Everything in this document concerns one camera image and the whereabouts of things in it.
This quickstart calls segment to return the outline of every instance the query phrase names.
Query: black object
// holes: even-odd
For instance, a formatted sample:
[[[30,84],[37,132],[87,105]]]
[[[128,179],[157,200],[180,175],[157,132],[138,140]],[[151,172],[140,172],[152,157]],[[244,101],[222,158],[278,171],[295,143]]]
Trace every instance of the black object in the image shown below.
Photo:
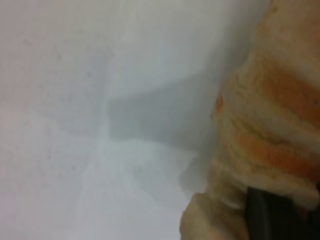
[[[320,240],[320,208],[303,221],[285,197],[250,188],[245,217],[250,240]]]

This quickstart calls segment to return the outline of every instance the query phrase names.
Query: white wall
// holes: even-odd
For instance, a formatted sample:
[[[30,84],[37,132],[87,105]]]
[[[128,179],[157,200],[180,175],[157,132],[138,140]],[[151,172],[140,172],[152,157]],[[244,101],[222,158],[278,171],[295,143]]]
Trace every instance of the white wall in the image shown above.
[[[0,238],[177,240],[268,0],[1,0]]]

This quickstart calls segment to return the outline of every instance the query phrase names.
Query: white surface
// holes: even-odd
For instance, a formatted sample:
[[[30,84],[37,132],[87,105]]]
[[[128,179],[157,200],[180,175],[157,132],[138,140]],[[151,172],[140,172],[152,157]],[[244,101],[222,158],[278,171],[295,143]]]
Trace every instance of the white surface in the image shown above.
[[[267,2],[1,0],[0,238],[179,239]]]

